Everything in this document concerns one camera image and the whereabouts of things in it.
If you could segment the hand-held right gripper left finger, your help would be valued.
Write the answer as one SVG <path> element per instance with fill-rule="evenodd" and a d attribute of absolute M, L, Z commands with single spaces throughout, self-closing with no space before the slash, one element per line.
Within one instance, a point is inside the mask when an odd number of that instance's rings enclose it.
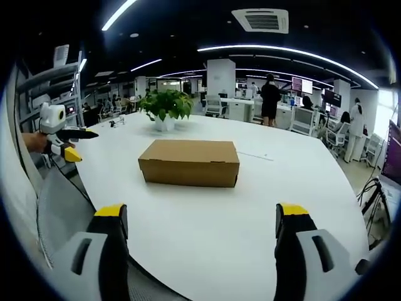
<path fill-rule="evenodd" d="M 127 206 L 99 209 L 54 255 L 51 279 L 60 299 L 129 300 L 127 238 Z"/>

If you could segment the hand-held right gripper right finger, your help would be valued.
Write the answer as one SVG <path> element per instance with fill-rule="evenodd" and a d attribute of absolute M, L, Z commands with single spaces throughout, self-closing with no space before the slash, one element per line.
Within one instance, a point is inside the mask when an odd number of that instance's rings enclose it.
<path fill-rule="evenodd" d="M 275 300 L 338 300 L 360 277 L 346 248 L 295 204 L 276 205 Z"/>

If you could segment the person's left hand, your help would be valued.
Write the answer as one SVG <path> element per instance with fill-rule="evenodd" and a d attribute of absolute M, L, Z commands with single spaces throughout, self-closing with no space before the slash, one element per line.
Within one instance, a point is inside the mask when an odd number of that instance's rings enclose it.
<path fill-rule="evenodd" d="M 56 134 L 47 135 L 42 132 L 22 133 L 22 137 L 28 152 L 40 154 L 51 154 L 52 145 L 67 144 L 75 148 L 74 144 L 64 142 L 57 137 Z"/>

